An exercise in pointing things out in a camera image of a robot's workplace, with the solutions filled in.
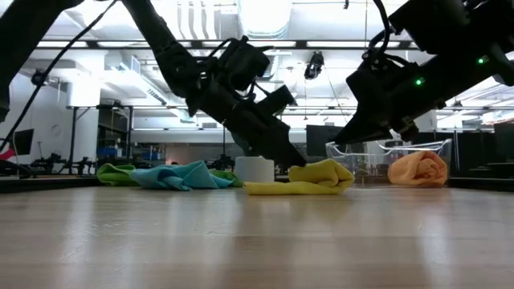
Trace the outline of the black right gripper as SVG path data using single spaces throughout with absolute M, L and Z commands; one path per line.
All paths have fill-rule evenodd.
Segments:
M 338 145 L 418 135 L 414 120 L 446 106 L 446 60 L 435 56 L 418 64 L 396 55 L 364 55 L 346 79 L 357 100 L 353 118 L 332 141 Z

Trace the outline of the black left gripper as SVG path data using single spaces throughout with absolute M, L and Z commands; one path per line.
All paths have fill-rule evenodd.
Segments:
M 289 126 L 276 117 L 292 103 L 292 94 L 283 85 L 265 95 L 255 102 L 213 82 L 187 97 L 186 104 L 190 114 L 201 110 L 226 127 L 247 156 L 271 157 L 279 165 L 304 167 L 306 159 L 289 141 Z

